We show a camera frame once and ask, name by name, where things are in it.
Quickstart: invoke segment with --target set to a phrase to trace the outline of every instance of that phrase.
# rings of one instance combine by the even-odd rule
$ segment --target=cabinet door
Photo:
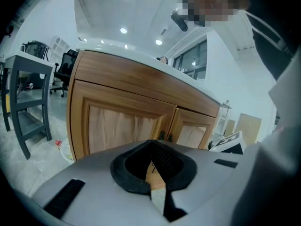
[[[204,149],[211,135],[215,118],[176,109],[168,140],[192,148]]]
[[[105,86],[75,81],[71,138],[78,160],[170,129],[176,106]]]

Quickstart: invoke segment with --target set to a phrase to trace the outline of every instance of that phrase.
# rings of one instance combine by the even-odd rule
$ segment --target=ceiling light
[[[161,40],[156,40],[156,44],[161,45],[162,41]]]
[[[122,33],[127,33],[127,30],[126,30],[125,28],[121,28],[120,31],[121,31]]]

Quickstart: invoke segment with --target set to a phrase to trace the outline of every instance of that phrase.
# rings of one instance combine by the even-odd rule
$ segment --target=yellow object
[[[6,101],[6,112],[10,112],[10,103],[9,103],[9,95],[5,95],[5,101]]]

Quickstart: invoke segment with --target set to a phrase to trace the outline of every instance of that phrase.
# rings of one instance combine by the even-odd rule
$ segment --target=office chair
[[[70,49],[67,53],[63,54],[61,67],[59,68],[58,71],[56,70],[59,64],[58,63],[55,64],[55,77],[59,78],[61,82],[63,82],[63,84],[62,87],[50,89],[49,91],[50,94],[52,94],[52,91],[56,92],[57,90],[62,90],[63,93],[61,94],[61,97],[63,98],[65,96],[64,91],[68,90],[72,69],[74,67],[74,63],[77,55],[78,52]]]

